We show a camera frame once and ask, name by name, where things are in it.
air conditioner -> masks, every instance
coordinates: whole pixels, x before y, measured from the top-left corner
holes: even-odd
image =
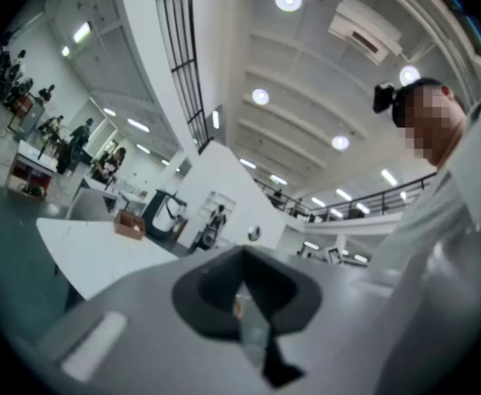
[[[343,0],[337,7],[329,32],[347,41],[375,64],[392,53],[399,56],[401,32],[380,14],[358,0]]]

railing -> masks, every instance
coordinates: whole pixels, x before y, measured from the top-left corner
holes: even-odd
[[[156,0],[164,45],[182,110],[201,151],[209,142],[198,75],[193,0]]]
[[[324,222],[402,212],[407,205],[416,200],[418,195],[432,182],[432,177],[435,175],[436,173],[426,175],[396,188],[353,199],[351,202],[316,208],[311,211],[308,221],[315,222],[316,217],[321,218],[321,221]]]
[[[263,190],[263,193],[266,195],[272,205],[279,211],[284,211],[296,218],[298,216],[308,216],[310,214],[311,210],[303,205],[301,200],[292,199],[283,193],[279,194],[278,190],[268,186],[267,184],[264,184],[261,181],[258,181],[257,179],[254,179],[254,181]]]

brown box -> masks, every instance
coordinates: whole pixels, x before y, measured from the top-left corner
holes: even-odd
[[[134,229],[135,225],[138,226],[140,231]],[[131,239],[141,240],[145,235],[145,222],[139,216],[126,211],[119,211],[114,219],[114,231]]]

desk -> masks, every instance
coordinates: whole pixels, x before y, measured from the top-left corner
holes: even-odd
[[[140,197],[136,196],[135,194],[125,192],[124,190],[120,190],[119,194],[121,195],[122,199],[126,202],[125,211],[134,213],[134,215],[141,216],[143,210],[145,209],[145,206],[147,205],[145,203],[145,200],[141,199]],[[136,209],[128,209],[128,206],[132,205]]]
[[[133,272],[178,259],[145,237],[116,234],[113,222],[39,218],[35,224],[59,270],[85,300]]]
[[[31,197],[46,199],[50,180],[57,171],[57,161],[47,155],[42,155],[38,159],[39,154],[40,151],[25,141],[19,142],[16,156],[13,159],[10,171],[8,171],[7,188],[30,197],[30,195],[23,193],[20,187],[28,184],[39,185],[44,189],[44,195],[42,197]]]

recessed light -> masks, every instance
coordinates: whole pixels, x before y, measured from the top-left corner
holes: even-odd
[[[264,89],[256,89],[251,94],[251,97],[254,99],[255,103],[259,105],[266,105],[270,101],[268,92]]]
[[[367,258],[365,258],[365,256],[362,256],[362,255],[360,255],[360,254],[355,254],[355,255],[354,255],[354,258],[355,258],[356,260],[360,261],[360,262],[363,262],[363,263],[367,263],[367,262],[368,262]]]
[[[357,203],[356,207],[357,207],[357,209],[359,209],[364,214],[370,214],[371,213],[371,210],[368,207],[366,207],[365,205],[363,205],[362,203]]]
[[[352,196],[350,196],[348,193],[344,192],[343,190],[341,190],[340,188],[338,188],[336,190],[336,193],[341,196],[343,199],[347,200],[347,201],[352,201]]]
[[[136,120],[133,120],[132,118],[128,118],[127,123],[129,123],[131,126],[134,126],[135,128],[139,128],[140,130],[149,133],[149,128],[147,126],[144,126],[143,124],[137,122]]]
[[[91,24],[89,22],[85,22],[80,29],[77,30],[76,34],[74,34],[74,41],[80,42],[85,38],[89,32],[91,32]]]
[[[146,154],[150,154],[151,151],[149,151],[146,147],[140,145],[139,143],[136,144],[136,147],[140,150],[140,151],[144,151]]]
[[[219,123],[219,120],[218,120],[218,111],[214,110],[212,114],[213,114],[213,127],[219,128],[220,123]]]
[[[348,145],[350,145],[350,142],[345,136],[336,136],[332,139],[332,146],[338,151],[344,151],[348,148]]]
[[[403,66],[399,71],[399,81],[402,86],[407,86],[420,78],[420,72],[415,66]]]
[[[343,218],[343,214],[337,209],[330,209],[330,213],[336,215],[338,218]]]
[[[282,184],[283,186],[286,186],[288,184],[288,181],[281,179],[275,174],[270,175],[270,179],[274,181],[275,183]]]
[[[323,201],[319,200],[317,197],[313,197],[311,200],[313,203],[319,205],[320,207],[326,207],[326,204]]]
[[[253,162],[249,162],[247,160],[243,160],[242,158],[239,159],[241,164],[246,165],[247,167],[253,168],[254,170],[257,168],[257,165],[255,165]]]
[[[308,246],[309,248],[311,249],[314,249],[314,250],[319,250],[320,249],[320,246],[318,246],[317,244],[313,244],[311,243],[310,241],[306,241],[305,243],[303,243],[305,246]]]
[[[303,0],[275,0],[275,4],[285,12],[294,12],[301,7]]]
[[[387,170],[382,170],[381,175],[387,180],[392,187],[398,185],[398,182],[396,181],[395,177]]]

